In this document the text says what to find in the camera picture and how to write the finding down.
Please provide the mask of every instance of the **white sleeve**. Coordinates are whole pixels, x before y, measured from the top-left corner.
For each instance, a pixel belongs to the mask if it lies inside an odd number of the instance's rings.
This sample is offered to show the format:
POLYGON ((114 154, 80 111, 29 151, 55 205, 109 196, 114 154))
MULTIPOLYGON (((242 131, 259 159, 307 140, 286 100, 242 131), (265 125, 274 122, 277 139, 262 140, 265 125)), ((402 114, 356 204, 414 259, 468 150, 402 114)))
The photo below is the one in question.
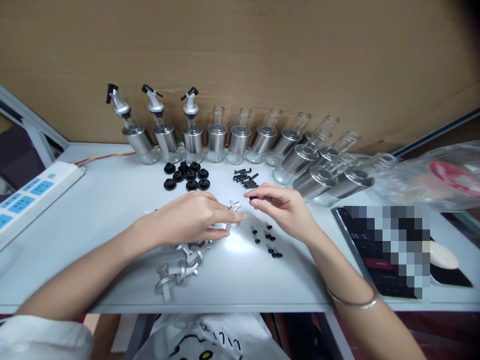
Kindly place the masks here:
POLYGON ((92 334, 83 324, 18 315, 0 326, 0 359, 89 360, 92 334))

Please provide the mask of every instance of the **woman's right hand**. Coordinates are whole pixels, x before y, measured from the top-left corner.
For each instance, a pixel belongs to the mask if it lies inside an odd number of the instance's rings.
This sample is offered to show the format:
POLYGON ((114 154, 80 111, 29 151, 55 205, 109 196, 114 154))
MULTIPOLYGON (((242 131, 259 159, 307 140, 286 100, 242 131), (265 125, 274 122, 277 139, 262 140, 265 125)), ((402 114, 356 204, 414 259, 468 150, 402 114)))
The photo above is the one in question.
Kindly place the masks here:
POLYGON ((303 243, 322 233, 304 199, 296 190, 263 183, 244 196, 257 197, 258 199, 250 200, 250 205, 270 216, 283 231, 303 243))

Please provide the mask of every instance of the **computer mouse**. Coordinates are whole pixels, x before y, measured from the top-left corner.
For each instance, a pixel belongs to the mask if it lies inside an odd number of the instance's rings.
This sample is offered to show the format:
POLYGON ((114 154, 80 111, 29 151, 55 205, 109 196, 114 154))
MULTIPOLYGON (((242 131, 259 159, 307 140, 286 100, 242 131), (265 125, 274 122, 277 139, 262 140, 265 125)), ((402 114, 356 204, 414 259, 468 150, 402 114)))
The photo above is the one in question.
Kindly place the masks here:
POLYGON ((459 260, 445 246, 430 240, 430 264, 442 269, 453 270, 459 267, 459 260))

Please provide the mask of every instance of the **forearm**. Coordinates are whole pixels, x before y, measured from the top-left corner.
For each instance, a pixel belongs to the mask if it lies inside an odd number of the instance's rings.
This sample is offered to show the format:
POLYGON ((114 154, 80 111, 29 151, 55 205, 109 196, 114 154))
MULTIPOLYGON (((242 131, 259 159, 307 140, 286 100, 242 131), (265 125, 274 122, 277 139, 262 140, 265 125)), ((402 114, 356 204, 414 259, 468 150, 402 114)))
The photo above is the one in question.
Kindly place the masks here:
POLYGON ((78 259, 40 289, 15 313, 52 320, 81 314, 135 257, 139 249, 130 229, 78 259))
MULTIPOLYGON (((305 243, 335 296, 352 304, 365 304, 373 298, 369 284, 320 228, 305 243)), ((382 299, 368 309, 334 303, 367 358, 425 359, 408 329, 382 299)))

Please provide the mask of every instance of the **plastic bag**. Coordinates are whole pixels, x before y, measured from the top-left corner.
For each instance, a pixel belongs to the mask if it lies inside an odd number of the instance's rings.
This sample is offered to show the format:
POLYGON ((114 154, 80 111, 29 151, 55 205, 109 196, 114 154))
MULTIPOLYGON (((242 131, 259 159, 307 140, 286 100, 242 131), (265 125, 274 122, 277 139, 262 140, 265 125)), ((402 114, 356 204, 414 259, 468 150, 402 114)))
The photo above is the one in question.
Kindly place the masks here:
POLYGON ((375 176, 375 191, 397 205, 461 211, 480 206, 480 140, 430 150, 375 176))

